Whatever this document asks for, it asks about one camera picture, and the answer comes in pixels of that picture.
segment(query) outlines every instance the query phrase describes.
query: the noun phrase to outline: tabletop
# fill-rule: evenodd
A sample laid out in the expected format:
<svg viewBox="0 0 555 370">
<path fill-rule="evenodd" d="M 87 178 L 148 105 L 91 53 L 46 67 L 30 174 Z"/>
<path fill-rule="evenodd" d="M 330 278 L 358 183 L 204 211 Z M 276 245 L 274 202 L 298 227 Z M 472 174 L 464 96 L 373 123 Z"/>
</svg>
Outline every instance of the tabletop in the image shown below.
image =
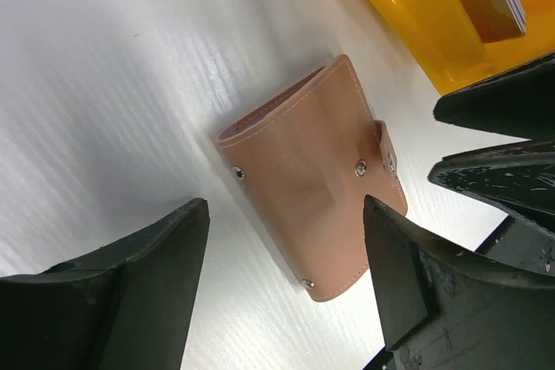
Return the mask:
<svg viewBox="0 0 555 370">
<path fill-rule="evenodd" d="M 470 249 L 503 214 L 427 182 L 513 141 L 433 120 L 439 98 L 366 0 L 0 0 L 0 276 L 37 273 L 192 197 L 211 229 L 182 368 L 360 369 L 383 344 L 370 274 L 315 303 L 213 144 L 345 53 L 387 121 L 408 217 Z"/>
</svg>

